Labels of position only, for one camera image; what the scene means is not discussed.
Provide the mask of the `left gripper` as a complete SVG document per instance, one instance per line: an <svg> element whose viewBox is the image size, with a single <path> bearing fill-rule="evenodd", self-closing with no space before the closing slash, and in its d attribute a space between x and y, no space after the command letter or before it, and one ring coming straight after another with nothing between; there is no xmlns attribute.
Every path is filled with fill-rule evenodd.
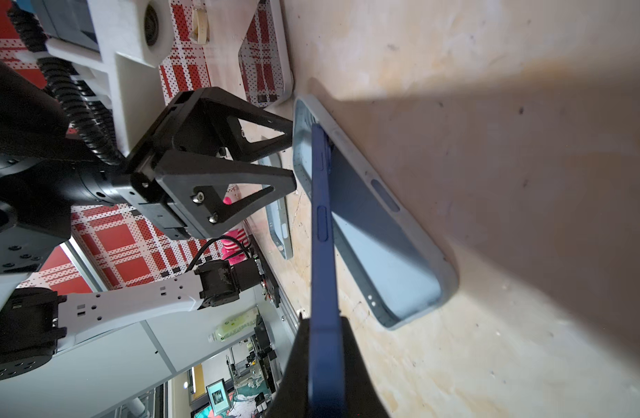
<svg viewBox="0 0 640 418"><path fill-rule="evenodd" d="M250 142L242 122L278 136ZM292 127L219 87L180 92L144 132L113 186L168 238L217 238L296 190L292 171L248 163L290 148ZM212 157L222 148L233 160Z"/></svg>

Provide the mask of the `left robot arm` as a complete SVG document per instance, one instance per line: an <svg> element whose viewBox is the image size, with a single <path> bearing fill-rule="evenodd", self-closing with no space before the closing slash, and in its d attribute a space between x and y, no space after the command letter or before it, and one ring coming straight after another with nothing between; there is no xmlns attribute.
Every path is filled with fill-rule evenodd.
<svg viewBox="0 0 640 418"><path fill-rule="evenodd" d="M71 210L128 204L172 240L214 243L295 191L260 159L292 122L218 87L163 100L174 33L166 1L15 1L8 10L38 88L0 60L0 381L120 327L218 307L268 275L253 256L95 294L23 282L69 240Z"/></svg>

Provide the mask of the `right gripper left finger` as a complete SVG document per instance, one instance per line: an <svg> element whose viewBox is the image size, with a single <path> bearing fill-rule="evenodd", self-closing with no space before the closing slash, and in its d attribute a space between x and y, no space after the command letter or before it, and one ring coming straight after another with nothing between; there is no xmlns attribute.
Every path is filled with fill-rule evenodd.
<svg viewBox="0 0 640 418"><path fill-rule="evenodd" d="M310 335L311 319L302 319L283 374L283 381L265 417L311 418L308 388Z"/></svg>

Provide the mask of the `black phone horizontal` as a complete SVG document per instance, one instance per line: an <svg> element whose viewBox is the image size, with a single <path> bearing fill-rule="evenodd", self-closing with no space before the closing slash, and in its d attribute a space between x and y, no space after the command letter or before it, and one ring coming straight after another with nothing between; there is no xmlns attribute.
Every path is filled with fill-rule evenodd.
<svg viewBox="0 0 640 418"><path fill-rule="evenodd" d="M331 151L321 125L311 128L311 318L308 401L313 417L342 417L345 406L344 343L338 306L333 220L330 208Z"/></svg>

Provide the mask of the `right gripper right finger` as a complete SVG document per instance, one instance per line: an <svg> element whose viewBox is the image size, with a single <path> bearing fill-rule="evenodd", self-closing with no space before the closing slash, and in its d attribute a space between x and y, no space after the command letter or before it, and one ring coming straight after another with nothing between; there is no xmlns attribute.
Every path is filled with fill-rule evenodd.
<svg viewBox="0 0 640 418"><path fill-rule="evenodd" d="M388 418L378 397L349 320L342 318L346 417Z"/></svg>

